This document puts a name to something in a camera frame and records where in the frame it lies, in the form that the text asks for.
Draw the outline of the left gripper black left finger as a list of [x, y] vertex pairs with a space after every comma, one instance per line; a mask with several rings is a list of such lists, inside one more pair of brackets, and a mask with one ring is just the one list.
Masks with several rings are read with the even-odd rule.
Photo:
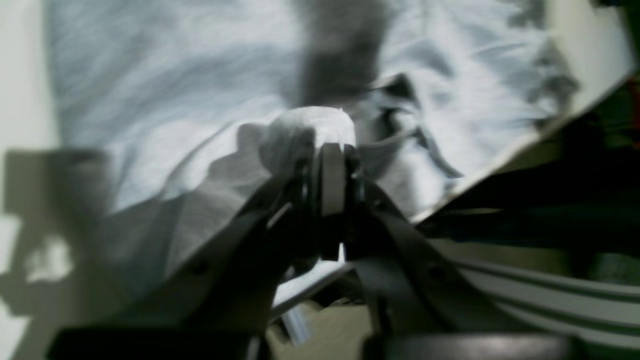
[[304, 151], [143, 299], [61, 330], [50, 360], [269, 360], [275, 293], [296, 260], [333, 258], [333, 146]]

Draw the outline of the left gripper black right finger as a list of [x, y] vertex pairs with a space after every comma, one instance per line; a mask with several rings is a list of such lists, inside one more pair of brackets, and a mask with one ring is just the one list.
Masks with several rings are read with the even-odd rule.
[[353, 264], [372, 335], [363, 360], [569, 360], [570, 337], [494, 305], [363, 174], [352, 146], [330, 145], [330, 258]]

